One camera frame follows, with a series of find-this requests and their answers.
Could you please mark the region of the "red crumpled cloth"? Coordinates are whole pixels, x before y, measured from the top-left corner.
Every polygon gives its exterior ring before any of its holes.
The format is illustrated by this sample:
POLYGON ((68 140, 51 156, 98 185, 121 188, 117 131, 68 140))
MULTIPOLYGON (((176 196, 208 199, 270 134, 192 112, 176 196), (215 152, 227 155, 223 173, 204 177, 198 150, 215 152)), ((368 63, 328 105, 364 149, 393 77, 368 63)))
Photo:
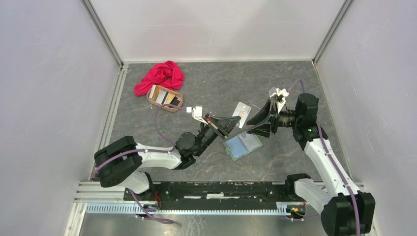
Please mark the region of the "red crumpled cloth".
POLYGON ((185 74, 174 61, 154 65, 147 74, 133 88, 136 96, 146 95, 153 85, 159 85, 170 90, 178 90, 182 87, 185 74))

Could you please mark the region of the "stack of upright cards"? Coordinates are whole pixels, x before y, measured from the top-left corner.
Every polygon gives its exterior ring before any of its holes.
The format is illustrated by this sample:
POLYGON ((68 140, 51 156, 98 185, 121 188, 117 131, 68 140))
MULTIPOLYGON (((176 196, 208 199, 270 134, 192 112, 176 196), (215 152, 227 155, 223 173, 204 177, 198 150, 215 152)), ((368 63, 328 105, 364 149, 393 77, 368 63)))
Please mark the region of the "stack of upright cards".
POLYGON ((158 85, 153 85, 149 91, 148 98, 152 101, 156 101, 159 96, 159 87, 158 85))

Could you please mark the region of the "green card holder wallet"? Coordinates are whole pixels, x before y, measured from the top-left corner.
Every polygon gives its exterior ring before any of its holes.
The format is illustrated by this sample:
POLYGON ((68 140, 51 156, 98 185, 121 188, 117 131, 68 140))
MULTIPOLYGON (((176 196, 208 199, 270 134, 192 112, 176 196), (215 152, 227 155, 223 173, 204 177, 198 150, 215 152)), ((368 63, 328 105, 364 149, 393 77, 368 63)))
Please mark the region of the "green card holder wallet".
POLYGON ((223 145, 225 147, 225 153, 227 155, 229 155, 231 157, 231 159, 234 160, 234 161, 236 161, 236 160, 238 160, 238 159, 240 159, 240 158, 248 155, 249 153, 251 153, 251 152, 260 148, 259 147, 255 150, 248 151, 246 149, 246 147, 244 146, 242 140, 241 140, 242 137, 244 137, 246 134, 247 134, 246 131, 244 131, 244 132, 242 132, 242 133, 240 133, 240 134, 238 134, 238 135, 236 135, 236 136, 234 136, 234 137, 232 137, 232 138, 223 142, 223 145))

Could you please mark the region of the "pink oval card tray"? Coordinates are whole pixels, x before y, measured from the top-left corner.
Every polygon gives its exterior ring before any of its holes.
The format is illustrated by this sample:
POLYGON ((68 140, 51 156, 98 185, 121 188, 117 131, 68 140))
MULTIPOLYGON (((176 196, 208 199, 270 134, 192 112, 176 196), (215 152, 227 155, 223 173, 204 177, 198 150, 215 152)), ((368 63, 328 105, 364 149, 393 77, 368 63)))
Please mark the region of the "pink oval card tray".
POLYGON ((153 85, 147 93, 148 101, 158 107, 165 106, 162 109, 169 112, 177 112, 183 105, 183 96, 181 93, 170 90, 160 85, 153 85))

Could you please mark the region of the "aluminium frame rail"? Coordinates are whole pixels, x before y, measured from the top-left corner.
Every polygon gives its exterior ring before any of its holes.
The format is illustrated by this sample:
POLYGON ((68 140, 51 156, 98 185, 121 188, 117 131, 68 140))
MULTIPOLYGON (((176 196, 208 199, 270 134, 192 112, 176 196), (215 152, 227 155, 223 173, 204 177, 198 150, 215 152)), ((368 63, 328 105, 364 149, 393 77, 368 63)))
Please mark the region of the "aluminium frame rail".
MULTIPOLYGON (((174 182, 154 183, 149 198, 140 198, 151 214, 289 215, 303 200, 285 192, 283 182, 174 182)), ((127 189, 103 188, 99 182, 80 182, 76 203, 87 213, 143 215, 127 189)))

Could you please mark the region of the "gold card in tray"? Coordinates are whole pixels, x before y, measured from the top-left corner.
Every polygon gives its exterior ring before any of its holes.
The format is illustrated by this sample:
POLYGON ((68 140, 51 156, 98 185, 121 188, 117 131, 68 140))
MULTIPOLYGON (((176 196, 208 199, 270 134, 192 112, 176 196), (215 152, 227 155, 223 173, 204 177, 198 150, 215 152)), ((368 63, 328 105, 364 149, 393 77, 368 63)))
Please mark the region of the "gold card in tray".
POLYGON ((159 90, 155 101, 158 104, 165 105, 165 104, 171 104, 175 98, 176 98, 176 95, 173 94, 172 92, 159 90))

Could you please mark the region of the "silver striped card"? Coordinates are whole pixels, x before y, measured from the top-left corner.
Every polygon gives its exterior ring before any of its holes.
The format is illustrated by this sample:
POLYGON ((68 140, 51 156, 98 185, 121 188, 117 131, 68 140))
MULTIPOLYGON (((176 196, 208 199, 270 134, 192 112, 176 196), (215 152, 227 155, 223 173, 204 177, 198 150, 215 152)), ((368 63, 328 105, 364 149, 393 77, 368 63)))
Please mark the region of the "silver striped card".
POLYGON ((246 134, 241 140, 248 151, 255 150, 262 146, 262 143, 260 143, 256 135, 246 134))

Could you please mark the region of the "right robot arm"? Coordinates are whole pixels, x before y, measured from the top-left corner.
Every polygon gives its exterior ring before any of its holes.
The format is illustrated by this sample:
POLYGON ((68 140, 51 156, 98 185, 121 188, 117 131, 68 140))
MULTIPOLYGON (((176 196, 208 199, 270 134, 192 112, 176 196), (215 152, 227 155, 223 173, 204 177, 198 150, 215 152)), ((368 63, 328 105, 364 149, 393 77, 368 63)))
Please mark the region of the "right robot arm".
POLYGON ((324 188, 305 173, 288 175, 284 195, 304 199, 319 214, 328 236, 360 236, 371 231, 376 201, 352 181, 336 158, 328 136, 317 123, 319 99, 309 93, 298 96, 295 109, 285 109, 285 97, 274 95, 246 124, 250 134, 270 137, 279 127, 291 128, 300 148, 317 169, 324 188))

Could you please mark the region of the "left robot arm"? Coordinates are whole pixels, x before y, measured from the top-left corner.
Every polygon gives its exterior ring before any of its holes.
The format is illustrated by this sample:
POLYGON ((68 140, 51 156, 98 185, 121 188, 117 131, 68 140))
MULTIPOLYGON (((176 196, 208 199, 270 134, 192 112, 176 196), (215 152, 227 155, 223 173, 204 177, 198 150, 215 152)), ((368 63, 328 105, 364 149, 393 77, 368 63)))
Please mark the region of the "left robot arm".
POLYGON ((150 147, 135 142, 132 136, 124 136, 94 154, 92 175, 98 177, 103 188, 121 186, 142 200, 149 200, 154 196, 154 186, 150 174, 142 168, 186 169, 216 138, 227 138, 239 122, 239 116, 205 115, 197 135, 184 132, 172 147, 150 147))

